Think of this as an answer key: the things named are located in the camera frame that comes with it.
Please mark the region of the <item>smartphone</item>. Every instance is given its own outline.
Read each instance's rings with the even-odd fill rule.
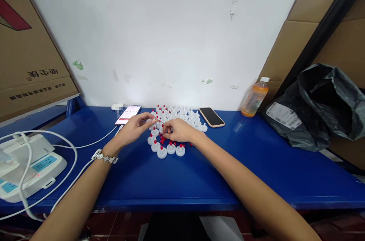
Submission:
[[[128,120],[132,117],[138,114],[140,111],[141,106],[140,105],[129,105],[127,109],[124,110],[123,114],[118,118],[115,125],[126,125]]]
[[[216,112],[214,112],[212,108],[200,108],[199,112],[210,127],[216,128],[224,126],[224,121],[219,117],[219,115],[217,115]]]

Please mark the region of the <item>blue sticker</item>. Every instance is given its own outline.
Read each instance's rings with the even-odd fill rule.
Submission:
[[[12,190],[14,190],[15,188],[17,188],[18,186],[13,184],[13,183],[9,183],[7,182],[6,184],[2,185],[2,189],[6,192],[6,193],[9,193],[11,192]]]
[[[37,172],[40,172],[44,168],[47,168],[49,165],[51,165],[53,162],[55,162],[57,158],[53,156],[49,156],[42,161],[39,161],[37,164],[35,164],[32,168],[35,169]]]

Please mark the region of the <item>watch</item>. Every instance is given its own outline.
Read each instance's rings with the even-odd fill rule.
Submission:
[[[91,158],[92,160],[94,159],[103,159],[104,162],[110,163],[110,164],[115,164],[117,163],[119,157],[111,157],[111,156],[104,156],[104,154],[102,153],[102,149],[97,149],[97,151],[94,153],[94,155]]]

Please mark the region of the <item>cardboard box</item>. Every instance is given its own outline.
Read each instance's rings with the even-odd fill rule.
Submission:
[[[325,63],[343,70],[359,88],[365,88],[365,0],[356,0],[313,63]],[[330,149],[361,170],[365,170],[365,138],[350,141],[332,138]]]
[[[261,108],[272,102],[333,0],[296,0],[284,22],[260,76],[270,77],[269,94]],[[360,88],[365,88],[365,0],[356,0],[313,63],[342,69]],[[330,149],[365,170],[365,138],[350,141],[333,137]]]
[[[0,0],[0,39],[0,122],[78,94],[30,0]]]
[[[261,109],[273,100],[332,2],[333,0],[295,0],[257,80],[258,82],[262,76],[270,78],[269,93],[263,100]]]

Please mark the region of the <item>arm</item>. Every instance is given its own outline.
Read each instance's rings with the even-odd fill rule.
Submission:
[[[143,120],[152,121],[144,124]],[[102,150],[104,156],[116,156],[120,150],[135,141],[145,130],[157,121],[150,113],[133,116],[123,129],[106,144]],[[76,181],[62,201],[43,222],[31,238],[31,241],[77,240],[90,216],[92,207],[100,193],[105,178],[112,165],[96,159]]]
[[[168,139],[193,143],[272,237],[278,240],[320,240],[295,209],[203,132],[194,129],[181,119],[166,122],[163,132]]]

